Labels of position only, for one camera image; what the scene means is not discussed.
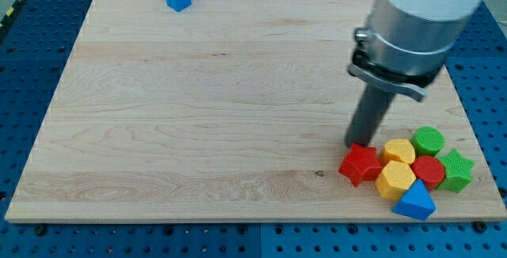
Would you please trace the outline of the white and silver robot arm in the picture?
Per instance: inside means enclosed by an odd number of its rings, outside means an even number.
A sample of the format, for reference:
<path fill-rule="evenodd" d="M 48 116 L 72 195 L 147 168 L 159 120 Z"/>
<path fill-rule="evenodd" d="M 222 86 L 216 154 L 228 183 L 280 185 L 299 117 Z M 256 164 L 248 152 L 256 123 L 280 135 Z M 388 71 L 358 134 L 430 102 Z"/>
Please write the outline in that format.
<path fill-rule="evenodd" d="M 375 0 L 348 67 L 366 84 L 363 98 L 422 101 L 481 1 Z"/>

